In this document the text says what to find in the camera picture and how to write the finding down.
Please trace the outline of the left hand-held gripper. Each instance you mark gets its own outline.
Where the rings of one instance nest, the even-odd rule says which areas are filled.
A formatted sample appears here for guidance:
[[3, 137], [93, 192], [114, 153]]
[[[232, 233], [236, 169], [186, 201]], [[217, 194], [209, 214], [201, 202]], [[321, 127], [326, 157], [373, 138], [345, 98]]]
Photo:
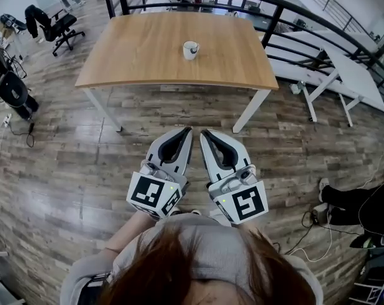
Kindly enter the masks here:
[[153, 218], [168, 217], [185, 194], [188, 180], [183, 174], [192, 146], [191, 127], [177, 128], [155, 139], [147, 160], [132, 174], [126, 201]]

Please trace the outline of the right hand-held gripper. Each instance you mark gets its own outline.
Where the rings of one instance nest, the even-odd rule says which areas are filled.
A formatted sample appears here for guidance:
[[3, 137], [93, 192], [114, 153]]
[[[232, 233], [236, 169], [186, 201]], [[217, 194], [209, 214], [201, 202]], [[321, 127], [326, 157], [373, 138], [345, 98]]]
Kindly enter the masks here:
[[205, 129], [200, 135], [201, 151], [212, 184], [208, 193], [231, 224], [242, 224], [268, 212], [263, 181], [245, 146], [235, 138]]

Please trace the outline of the white mug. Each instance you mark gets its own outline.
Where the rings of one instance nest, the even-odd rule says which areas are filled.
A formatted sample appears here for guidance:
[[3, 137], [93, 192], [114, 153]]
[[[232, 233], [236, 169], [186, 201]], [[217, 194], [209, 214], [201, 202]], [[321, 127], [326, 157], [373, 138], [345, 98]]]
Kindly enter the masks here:
[[193, 60], [195, 59], [195, 57], [197, 56], [197, 53], [199, 51], [199, 48], [198, 49], [187, 49], [184, 47], [184, 44], [183, 44], [183, 56], [186, 60]]

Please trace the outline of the person's left forearm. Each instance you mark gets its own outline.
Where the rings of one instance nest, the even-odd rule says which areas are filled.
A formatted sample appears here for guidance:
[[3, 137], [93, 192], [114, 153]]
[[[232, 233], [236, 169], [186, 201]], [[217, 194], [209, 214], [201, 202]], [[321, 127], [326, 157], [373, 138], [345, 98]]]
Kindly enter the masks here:
[[156, 221], [149, 214], [141, 211], [135, 212], [118, 232], [106, 242], [104, 249], [100, 253], [108, 258], [115, 259], [132, 240], [154, 227], [155, 224]]

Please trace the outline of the white table leg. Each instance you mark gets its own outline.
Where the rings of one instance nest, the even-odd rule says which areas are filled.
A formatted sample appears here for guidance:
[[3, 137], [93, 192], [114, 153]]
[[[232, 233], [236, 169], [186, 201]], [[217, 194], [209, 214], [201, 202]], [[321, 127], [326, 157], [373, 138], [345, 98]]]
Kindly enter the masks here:
[[85, 94], [93, 105], [97, 108], [98, 112], [103, 116], [103, 118], [114, 128], [116, 132], [122, 131], [122, 125], [118, 120], [112, 115], [107, 103], [102, 99], [101, 95], [97, 92], [95, 88], [85, 88]]
[[239, 133], [244, 128], [245, 124], [251, 119], [253, 114], [268, 97], [269, 93], [270, 90], [257, 90], [250, 103], [246, 106], [245, 110], [233, 126], [233, 133]]

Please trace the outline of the person's grey top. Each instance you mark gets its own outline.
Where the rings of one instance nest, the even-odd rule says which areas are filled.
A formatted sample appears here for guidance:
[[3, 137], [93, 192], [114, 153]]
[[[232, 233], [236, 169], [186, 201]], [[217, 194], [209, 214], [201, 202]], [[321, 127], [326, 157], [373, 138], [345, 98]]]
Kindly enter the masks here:
[[60, 305], [323, 305], [323, 292], [302, 259], [254, 226], [190, 212], [156, 221], [115, 259], [76, 261]]

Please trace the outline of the wooden table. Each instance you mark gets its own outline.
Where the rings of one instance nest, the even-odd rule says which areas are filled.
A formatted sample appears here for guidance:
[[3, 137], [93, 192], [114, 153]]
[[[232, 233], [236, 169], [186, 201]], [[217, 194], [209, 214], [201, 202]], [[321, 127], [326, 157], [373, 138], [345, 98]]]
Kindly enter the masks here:
[[[263, 33], [263, 47], [286, 51], [303, 57], [303, 60], [295, 61], [292, 58], [279, 57], [275, 54], [270, 54], [269, 58], [280, 61], [285, 65], [296, 65], [318, 74], [325, 74], [326, 69], [332, 66], [332, 61], [326, 52], [322, 50], [322, 46], [311, 43], [306, 39], [294, 37], [295, 33], [310, 34], [311, 37], [316, 37], [323, 43], [334, 46], [350, 60], [372, 71], [374, 83], [377, 85], [378, 93], [384, 102], [384, 65], [374, 53], [367, 49], [367, 45], [331, 22], [287, 1], [242, 0], [242, 3], [238, 6], [232, 4], [232, 2], [219, 3], [218, 0], [214, 0], [212, 3], [205, 3], [204, 1], [188, 2], [187, 0], [119, 0], [118, 4], [123, 15], [129, 15], [133, 10], [146, 11], [149, 8], [158, 7], [177, 11], [208, 9], [210, 12], [214, 12], [216, 10], [225, 10], [249, 15], [254, 20], [254, 29]], [[115, 17], [116, 4], [112, 0], [106, 0], [106, 5], [109, 16], [111, 18]], [[325, 27], [329, 34], [334, 34], [336, 37], [330, 39], [326, 35], [318, 34], [303, 25], [285, 20], [282, 18], [284, 11], [292, 11], [299, 16], [306, 17]]]

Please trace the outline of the white desk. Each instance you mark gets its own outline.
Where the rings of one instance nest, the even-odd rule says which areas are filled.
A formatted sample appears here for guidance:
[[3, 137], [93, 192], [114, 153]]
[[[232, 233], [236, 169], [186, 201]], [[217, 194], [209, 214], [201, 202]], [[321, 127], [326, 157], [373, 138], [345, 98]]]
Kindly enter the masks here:
[[29, 53], [22, 42], [22, 38], [15, 31], [8, 37], [3, 37], [0, 33], [0, 48], [5, 50], [9, 56], [14, 57], [19, 62], [25, 62]]
[[306, 87], [301, 89], [310, 111], [310, 120], [314, 123], [317, 122], [313, 101], [327, 89], [338, 94], [349, 127], [353, 126], [349, 110], [360, 102], [384, 112], [383, 99], [370, 73], [358, 63], [330, 47], [323, 47], [323, 51], [332, 62], [334, 70], [312, 93], [309, 93]]

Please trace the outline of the black green device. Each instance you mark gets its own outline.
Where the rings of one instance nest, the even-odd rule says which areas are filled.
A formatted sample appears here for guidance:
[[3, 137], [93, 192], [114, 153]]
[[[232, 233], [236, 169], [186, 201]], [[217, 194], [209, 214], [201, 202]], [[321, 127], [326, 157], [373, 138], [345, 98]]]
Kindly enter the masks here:
[[350, 247], [367, 250], [384, 248], [384, 234], [363, 234], [356, 237]]

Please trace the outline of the black rounded device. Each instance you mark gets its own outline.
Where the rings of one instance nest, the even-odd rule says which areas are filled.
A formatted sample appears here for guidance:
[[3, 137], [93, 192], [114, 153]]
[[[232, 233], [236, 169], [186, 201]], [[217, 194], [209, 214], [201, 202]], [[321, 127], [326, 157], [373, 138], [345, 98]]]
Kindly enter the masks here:
[[12, 71], [8, 71], [0, 81], [0, 97], [27, 121], [39, 108], [23, 81]]

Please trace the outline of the black office chair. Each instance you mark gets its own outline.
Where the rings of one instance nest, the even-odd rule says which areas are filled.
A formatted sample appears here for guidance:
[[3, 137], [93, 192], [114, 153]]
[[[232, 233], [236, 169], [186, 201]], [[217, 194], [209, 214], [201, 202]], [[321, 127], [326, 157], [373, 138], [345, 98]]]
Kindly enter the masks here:
[[43, 30], [45, 40], [55, 43], [55, 47], [52, 51], [54, 57], [58, 56], [57, 51], [64, 43], [67, 44], [70, 51], [73, 50], [72, 45], [69, 43], [69, 39], [76, 36], [84, 37], [86, 35], [84, 31], [76, 32], [74, 29], [70, 29], [77, 22], [77, 18], [70, 13], [59, 16], [62, 11], [63, 10], [60, 10], [53, 15], [53, 18], [55, 19], [55, 23], [53, 25], [48, 27], [40, 25], [40, 28]]

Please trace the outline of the black grey equipment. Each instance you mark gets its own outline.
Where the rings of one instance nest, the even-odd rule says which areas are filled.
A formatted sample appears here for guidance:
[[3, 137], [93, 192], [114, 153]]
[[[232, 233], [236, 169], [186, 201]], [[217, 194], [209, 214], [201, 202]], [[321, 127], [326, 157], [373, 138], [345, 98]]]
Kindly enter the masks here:
[[0, 21], [4, 24], [4, 26], [8, 29], [16, 29], [18, 31], [25, 31], [27, 26], [24, 22], [19, 21], [14, 16], [10, 14], [2, 14], [0, 16]]

